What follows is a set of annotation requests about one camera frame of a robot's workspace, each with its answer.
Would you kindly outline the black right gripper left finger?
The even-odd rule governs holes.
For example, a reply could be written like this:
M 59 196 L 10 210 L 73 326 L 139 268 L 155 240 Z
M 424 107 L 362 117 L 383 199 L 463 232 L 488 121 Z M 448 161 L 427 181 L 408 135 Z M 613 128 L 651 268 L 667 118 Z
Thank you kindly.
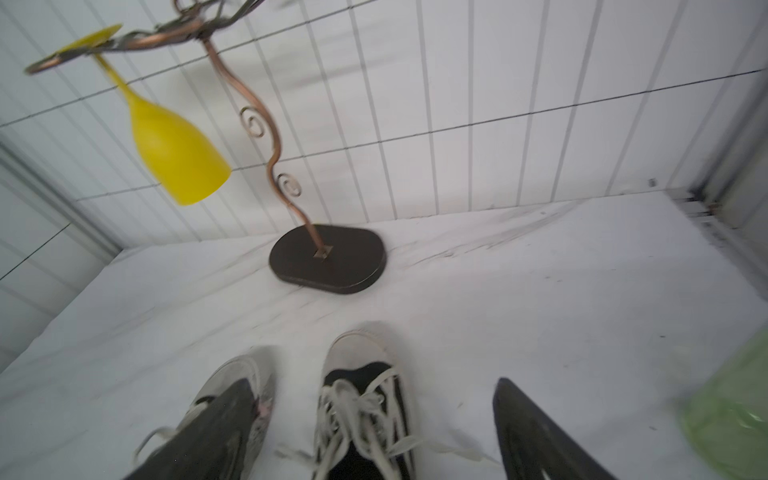
M 259 418 L 259 402 L 248 380 L 232 383 L 212 402 L 196 406 L 196 416 L 177 428 L 152 431 L 136 450 L 158 436 L 164 443 L 139 460 L 129 479 L 243 479 L 249 437 Z

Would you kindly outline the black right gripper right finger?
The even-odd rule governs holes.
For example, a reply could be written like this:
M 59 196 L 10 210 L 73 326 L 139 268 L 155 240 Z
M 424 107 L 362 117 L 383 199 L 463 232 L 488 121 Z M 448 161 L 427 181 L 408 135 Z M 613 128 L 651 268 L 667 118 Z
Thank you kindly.
M 615 480 L 511 380 L 498 380 L 492 406 L 508 479 Z

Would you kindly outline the black white sneaker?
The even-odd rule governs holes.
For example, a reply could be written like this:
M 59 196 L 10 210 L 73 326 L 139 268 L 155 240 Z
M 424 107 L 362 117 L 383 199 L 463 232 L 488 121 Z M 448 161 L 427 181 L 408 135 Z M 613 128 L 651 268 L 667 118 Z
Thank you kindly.
M 419 447 L 501 465 L 481 452 L 417 435 L 405 386 L 391 350 L 371 331 L 341 334 L 323 364 L 313 449 L 281 445 L 276 455 L 305 466 L 313 479 L 414 479 Z
M 175 427 L 158 427 L 134 453 L 129 479 L 247 479 L 275 399 L 270 353 L 253 349 L 220 366 Z

